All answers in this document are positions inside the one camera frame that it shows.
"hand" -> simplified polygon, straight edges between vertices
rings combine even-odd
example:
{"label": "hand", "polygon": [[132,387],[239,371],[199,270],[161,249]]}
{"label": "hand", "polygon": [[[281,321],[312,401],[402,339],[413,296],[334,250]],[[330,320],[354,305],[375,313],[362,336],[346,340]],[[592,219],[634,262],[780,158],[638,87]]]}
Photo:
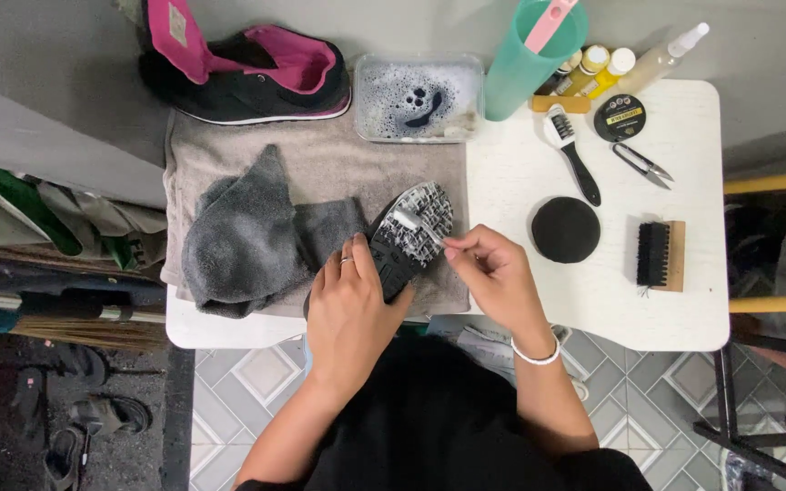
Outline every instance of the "hand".
{"label": "hand", "polygon": [[[342,257],[354,260],[340,264]],[[347,240],[342,251],[329,257],[311,288],[311,383],[344,407],[366,383],[412,300],[414,288],[408,285],[392,305],[386,305],[366,237],[358,233]]]}
{"label": "hand", "polygon": [[516,335],[548,324],[523,247],[484,225],[444,242],[451,267],[497,324]]}

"yellow bar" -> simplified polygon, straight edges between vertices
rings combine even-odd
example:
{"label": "yellow bar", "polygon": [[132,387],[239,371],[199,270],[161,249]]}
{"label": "yellow bar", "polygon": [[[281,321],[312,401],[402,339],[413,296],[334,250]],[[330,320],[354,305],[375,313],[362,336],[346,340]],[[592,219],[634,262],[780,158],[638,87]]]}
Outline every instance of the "yellow bar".
{"label": "yellow bar", "polygon": [[752,297],[730,299],[730,314],[786,312],[786,297]]}
{"label": "yellow bar", "polygon": [[757,179],[746,179],[744,181],[730,181],[724,183],[724,194],[742,194],[760,191],[786,190],[786,174],[770,175]]}

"thread snips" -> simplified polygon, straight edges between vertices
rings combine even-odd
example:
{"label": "thread snips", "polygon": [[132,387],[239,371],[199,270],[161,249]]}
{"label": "thread snips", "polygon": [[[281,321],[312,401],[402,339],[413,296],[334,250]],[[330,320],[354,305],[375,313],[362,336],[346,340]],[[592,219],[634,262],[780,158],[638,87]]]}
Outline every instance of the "thread snips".
{"label": "thread snips", "polygon": [[[668,172],[663,170],[663,168],[657,165],[654,162],[651,162],[644,155],[640,154],[639,152],[627,147],[623,143],[615,143],[611,146],[611,151],[615,153],[615,155],[619,156],[624,162],[627,162],[630,167],[639,172],[639,174],[643,175],[645,179],[651,181],[653,184],[657,184],[661,188],[665,190],[671,190],[666,183],[663,182],[663,179],[667,181],[674,182],[675,180],[671,178]],[[625,153],[628,153],[632,156],[632,158],[639,163],[633,162],[630,160]]]}

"white bracelet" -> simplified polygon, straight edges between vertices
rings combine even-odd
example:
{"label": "white bracelet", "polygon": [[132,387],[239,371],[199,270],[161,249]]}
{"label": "white bracelet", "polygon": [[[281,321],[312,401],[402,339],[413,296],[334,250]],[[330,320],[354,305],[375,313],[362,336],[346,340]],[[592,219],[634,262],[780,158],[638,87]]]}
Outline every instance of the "white bracelet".
{"label": "white bracelet", "polygon": [[517,346],[514,345],[514,336],[512,336],[511,338],[511,347],[515,351],[515,353],[517,353],[517,355],[520,356],[520,358],[527,363],[533,365],[549,365],[553,363],[554,360],[557,359],[557,357],[560,355],[560,340],[557,339],[556,336],[554,336],[554,342],[556,343],[556,347],[554,348],[554,353],[551,356],[545,358],[544,360],[534,360],[529,356],[526,356],[523,353],[521,353],[520,350],[517,349]]}

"black bristles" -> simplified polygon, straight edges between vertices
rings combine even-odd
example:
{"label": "black bristles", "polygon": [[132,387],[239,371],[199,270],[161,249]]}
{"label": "black bristles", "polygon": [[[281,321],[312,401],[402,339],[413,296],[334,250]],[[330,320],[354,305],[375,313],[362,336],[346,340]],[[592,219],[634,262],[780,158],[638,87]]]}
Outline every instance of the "black bristles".
{"label": "black bristles", "polygon": [[660,222],[639,225],[638,258],[636,283],[640,286],[665,286],[669,263],[669,225]]}
{"label": "black bristles", "polygon": [[554,128],[556,128],[557,134],[560,136],[561,140],[565,140],[574,135],[572,123],[569,121],[569,118],[566,117],[565,113],[553,115],[551,117],[551,122],[554,124]]}

